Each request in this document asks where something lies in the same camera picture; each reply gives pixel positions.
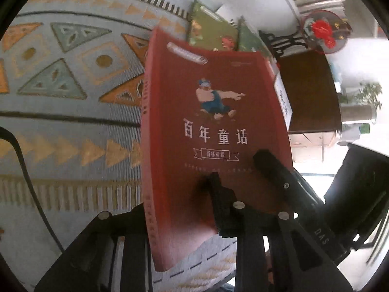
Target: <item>red book cover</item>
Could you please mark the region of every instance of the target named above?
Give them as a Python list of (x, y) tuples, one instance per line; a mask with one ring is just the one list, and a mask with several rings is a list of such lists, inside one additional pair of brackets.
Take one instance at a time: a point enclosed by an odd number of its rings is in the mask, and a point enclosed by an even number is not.
[(286, 210), (282, 193), (254, 169), (258, 149), (287, 168), (292, 156), (274, 76), (259, 52), (213, 52), (154, 29), (141, 119), (142, 191), (157, 271), (217, 233), (204, 177), (218, 171), (239, 201)]

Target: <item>silver rivet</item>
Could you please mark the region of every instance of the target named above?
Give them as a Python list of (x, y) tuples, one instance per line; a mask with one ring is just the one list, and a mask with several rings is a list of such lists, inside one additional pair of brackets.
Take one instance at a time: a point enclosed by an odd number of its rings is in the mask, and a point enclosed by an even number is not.
[(106, 210), (103, 212), (100, 212), (97, 217), (99, 219), (107, 219), (109, 217), (109, 212), (107, 212)]
[(234, 208), (241, 210), (244, 208), (244, 203), (240, 202), (240, 201), (236, 201), (236, 202), (234, 202), (233, 206), (234, 206)]
[(278, 217), (280, 219), (283, 219), (284, 221), (286, 221), (289, 219), (289, 214), (287, 212), (280, 212), (280, 213), (278, 213)]

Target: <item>black cable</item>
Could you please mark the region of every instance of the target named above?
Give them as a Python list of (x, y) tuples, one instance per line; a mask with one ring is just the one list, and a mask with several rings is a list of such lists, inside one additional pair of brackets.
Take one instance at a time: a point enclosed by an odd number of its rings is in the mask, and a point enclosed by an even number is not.
[(40, 206), (40, 202), (38, 200), (38, 197), (36, 196), (34, 187), (32, 186), (30, 176), (28, 175), (27, 166), (26, 166), (26, 163), (24, 161), (23, 153), (22, 153), (22, 150), (20, 148), (18, 140), (10, 131), (7, 131), (3, 127), (0, 127), (0, 139), (6, 140), (14, 148), (16, 155), (18, 156), (20, 167), (22, 168), (22, 171), (23, 171), (24, 179), (26, 180), (28, 189), (30, 190), (31, 196), (34, 200), (34, 203), (35, 203), (37, 209), (38, 209), (40, 217), (42, 218), (43, 222), (45, 223), (47, 230), (49, 231), (51, 237), (53, 237), (53, 239), (54, 239), (55, 243), (57, 244), (58, 248), (60, 249), (60, 251), (62, 253), (65, 252), (64, 248), (61, 245), (61, 242), (59, 241), (58, 237), (56, 236), (53, 229), (51, 228), (50, 223), (47, 220), (44, 211), (42, 210), (42, 207)]

